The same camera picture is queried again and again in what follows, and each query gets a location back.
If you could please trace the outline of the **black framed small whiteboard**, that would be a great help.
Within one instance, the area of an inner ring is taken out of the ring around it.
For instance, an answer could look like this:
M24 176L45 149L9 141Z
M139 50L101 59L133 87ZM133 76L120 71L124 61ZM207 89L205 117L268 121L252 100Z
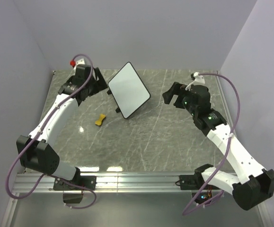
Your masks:
M127 62L108 82L108 94L117 104L117 113L128 119L150 100L151 94L131 62Z

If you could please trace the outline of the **yellow black whiteboard eraser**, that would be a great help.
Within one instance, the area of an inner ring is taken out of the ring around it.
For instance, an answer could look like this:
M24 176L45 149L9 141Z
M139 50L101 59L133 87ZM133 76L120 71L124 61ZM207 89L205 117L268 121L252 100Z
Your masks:
M95 125L101 127L105 119L106 119L106 115L100 114L99 118L95 120Z

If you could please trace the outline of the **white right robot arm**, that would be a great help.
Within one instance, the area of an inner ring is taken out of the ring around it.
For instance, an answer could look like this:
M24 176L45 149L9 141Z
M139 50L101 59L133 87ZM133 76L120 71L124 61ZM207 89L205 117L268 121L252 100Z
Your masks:
M174 95L177 96L174 106L191 114L195 126L221 151L235 172L231 175L210 164L203 165L195 170L196 187L215 186L231 194L243 210L271 198L274 170L266 170L258 163L230 131L225 118L211 107L209 89L203 85L174 82L162 95L164 103L169 104Z

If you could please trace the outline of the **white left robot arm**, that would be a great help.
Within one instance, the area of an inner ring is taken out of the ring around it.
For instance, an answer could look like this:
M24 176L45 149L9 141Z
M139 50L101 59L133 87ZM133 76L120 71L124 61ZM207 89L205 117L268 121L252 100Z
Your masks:
M82 185L80 169L64 163L53 145L73 112L89 96L107 88L99 68L78 65L75 74L60 87L54 104L40 124L28 136L20 136L16 145L23 167L64 179L70 190Z

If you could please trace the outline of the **aluminium right side rail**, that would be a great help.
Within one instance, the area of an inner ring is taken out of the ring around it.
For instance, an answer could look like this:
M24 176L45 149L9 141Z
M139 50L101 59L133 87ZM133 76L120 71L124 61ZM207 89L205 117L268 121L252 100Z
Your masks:
M226 113L228 120L231 120L230 125L230 133L233 134L232 137L229 137L227 142L224 140L225 142L225 151L226 153L224 153L224 157L221 160L220 164L216 167L215 171L213 172L213 174L211 175L211 177L217 175L218 173L220 173L220 169L222 168L223 164L225 163L225 161L227 160L227 158L230 156L230 154L232 154L233 157L236 157L238 160L238 164L242 164L241 161L244 160L248 163L248 160L251 160L252 157L251 155L248 153L248 151L243 147L243 145L238 141L237 137L235 136L235 128L237 126L238 120L239 120L239 115L240 115L240 98L239 98L239 94L237 92L237 89L235 88L235 86L233 85L233 83L226 78L223 75L217 74L217 73L210 73L213 76L216 76L218 78L222 78L224 80L226 80L232 87L235 95L236 95L236 100L237 100L237 114L236 114L236 118L234 121L232 121L232 118L230 117L229 112Z

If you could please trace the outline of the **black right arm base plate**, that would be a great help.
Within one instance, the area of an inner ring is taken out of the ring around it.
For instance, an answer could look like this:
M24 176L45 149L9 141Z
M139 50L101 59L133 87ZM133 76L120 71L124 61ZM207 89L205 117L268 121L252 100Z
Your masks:
M180 187L180 190L199 190L204 183L205 180L202 176L193 174L180 175L179 179L175 182L175 185Z

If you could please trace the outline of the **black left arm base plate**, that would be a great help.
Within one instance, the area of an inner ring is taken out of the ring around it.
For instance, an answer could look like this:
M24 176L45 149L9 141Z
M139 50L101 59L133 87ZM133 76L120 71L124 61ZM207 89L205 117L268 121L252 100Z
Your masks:
M65 183L59 178L55 179L53 190L54 191L73 191L82 190L80 187L90 189L92 191L96 188L97 177L94 175L81 175L78 179L67 181L70 184Z

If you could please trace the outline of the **aluminium front mounting rail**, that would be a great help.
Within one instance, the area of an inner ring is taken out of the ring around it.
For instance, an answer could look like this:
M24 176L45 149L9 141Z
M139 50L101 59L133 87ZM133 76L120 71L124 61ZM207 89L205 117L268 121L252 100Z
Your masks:
M40 173L17 174L12 188L13 193L29 192L40 177ZM193 175L192 172L94 172L82 175L95 175L97 177L95 193L170 193L181 191L175 182L180 175ZM42 178L35 193L80 193L81 190L56 191L53 189L55 179L45 176Z

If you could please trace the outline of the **aluminium left side rail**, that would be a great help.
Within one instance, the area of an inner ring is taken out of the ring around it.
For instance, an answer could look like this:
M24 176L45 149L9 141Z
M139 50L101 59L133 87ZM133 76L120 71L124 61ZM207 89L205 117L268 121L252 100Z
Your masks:
M0 227L11 226L11 222L15 213L17 203L18 203L17 199L13 199L13 198L9 199Z

